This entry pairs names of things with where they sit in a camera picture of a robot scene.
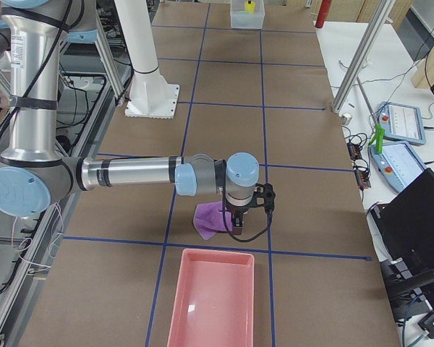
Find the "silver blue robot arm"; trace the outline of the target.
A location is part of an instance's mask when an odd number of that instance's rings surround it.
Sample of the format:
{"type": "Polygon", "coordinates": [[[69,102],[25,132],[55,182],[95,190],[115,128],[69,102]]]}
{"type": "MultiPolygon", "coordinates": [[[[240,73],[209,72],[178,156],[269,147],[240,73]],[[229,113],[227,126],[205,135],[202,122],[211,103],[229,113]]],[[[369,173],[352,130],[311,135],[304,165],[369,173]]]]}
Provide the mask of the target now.
{"type": "Polygon", "coordinates": [[[177,194],[222,194],[224,221],[234,233],[262,197],[259,165],[248,153],[228,160],[207,155],[165,158],[63,157],[56,152],[59,46],[98,35],[94,1],[4,1],[11,30],[9,145],[0,150],[0,211],[14,217],[43,212],[70,194],[94,187],[172,183],[177,194]]]}

